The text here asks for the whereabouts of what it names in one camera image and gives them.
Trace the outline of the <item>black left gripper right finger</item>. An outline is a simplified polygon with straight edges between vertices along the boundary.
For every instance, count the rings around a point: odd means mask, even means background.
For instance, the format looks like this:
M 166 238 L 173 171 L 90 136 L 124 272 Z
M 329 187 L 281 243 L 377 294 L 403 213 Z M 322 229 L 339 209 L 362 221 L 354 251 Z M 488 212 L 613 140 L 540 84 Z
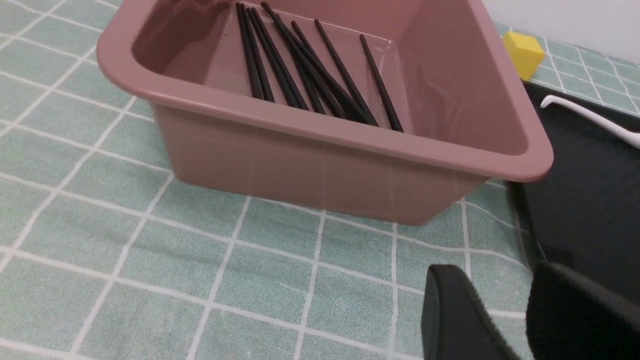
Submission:
M 536 360 L 637 360 L 639 306 L 564 265 L 534 269 L 526 339 Z

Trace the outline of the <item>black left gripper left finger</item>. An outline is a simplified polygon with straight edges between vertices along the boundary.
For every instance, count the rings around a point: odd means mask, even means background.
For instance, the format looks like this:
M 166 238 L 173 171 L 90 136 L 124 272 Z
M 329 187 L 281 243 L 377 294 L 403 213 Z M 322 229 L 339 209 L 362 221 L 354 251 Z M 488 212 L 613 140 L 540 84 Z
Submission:
M 427 270 L 421 335 L 425 360 L 519 360 L 462 269 Z

